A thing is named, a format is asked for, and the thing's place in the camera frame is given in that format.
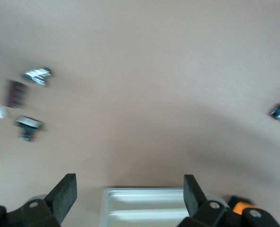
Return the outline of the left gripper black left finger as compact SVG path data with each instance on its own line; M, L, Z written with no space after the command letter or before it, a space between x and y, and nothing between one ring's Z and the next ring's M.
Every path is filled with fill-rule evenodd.
M66 174L47 194L7 212L0 206L0 227L60 227L77 199L77 178Z

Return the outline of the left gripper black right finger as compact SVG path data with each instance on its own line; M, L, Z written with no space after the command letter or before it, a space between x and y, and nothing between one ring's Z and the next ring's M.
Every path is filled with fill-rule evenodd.
M277 220L250 199L232 196L228 203L205 196L193 175L184 175L184 203L189 216L179 227L279 227Z

